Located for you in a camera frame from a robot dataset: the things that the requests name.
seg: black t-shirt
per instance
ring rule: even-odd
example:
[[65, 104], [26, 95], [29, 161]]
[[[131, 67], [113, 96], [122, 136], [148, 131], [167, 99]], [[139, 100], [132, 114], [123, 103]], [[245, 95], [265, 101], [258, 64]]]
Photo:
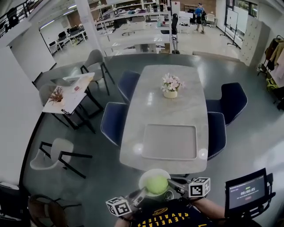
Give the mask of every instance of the black t-shirt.
[[213, 227], [215, 226], [194, 207], [178, 200], [143, 206], [131, 227]]

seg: screen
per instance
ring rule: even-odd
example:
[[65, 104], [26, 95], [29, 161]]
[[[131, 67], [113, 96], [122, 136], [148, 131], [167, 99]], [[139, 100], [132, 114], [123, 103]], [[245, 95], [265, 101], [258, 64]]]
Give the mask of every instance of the screen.
[[264, 176], [229, 187], [229, 209], [243, 206], [265, 196]]

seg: flower vase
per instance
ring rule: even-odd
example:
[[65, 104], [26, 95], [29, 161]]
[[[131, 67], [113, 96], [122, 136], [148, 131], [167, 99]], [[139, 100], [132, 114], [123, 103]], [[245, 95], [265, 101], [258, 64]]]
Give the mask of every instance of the flower vase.
[[164, 91], [164, 96], [166, 98], [176, 98], [178, 96], [178, 92], [175, 90], [175, 91]]

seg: white marble table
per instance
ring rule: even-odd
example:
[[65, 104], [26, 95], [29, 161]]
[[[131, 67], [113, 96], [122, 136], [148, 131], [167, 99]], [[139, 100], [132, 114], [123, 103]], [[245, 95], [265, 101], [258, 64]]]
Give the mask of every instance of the white marble table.
[[[167, 99], [160, 90], [166, 73], [178, 76], [186, 88]], [[147, 124], [194, 125], [197, 129], [195, 160], [158, 160], [142, 157]], [[124, 128], [120, 162], [140, 170], [161, 168], [170, 174], [202, 172], [207, 166], [208, 118], [203, 88], [195, 68], [177, 65], [146, 66], [135, 88]]]

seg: white cabinet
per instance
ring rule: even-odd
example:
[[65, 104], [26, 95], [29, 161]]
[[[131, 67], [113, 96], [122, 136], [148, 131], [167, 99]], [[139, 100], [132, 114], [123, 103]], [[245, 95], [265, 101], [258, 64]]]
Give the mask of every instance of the white cabinet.
[[256, 67], [261, 61], [269, 37], [270, 28], [252, 16], [248, 16], [247, 29], [241, 51], [240, 61], [247, 66]]

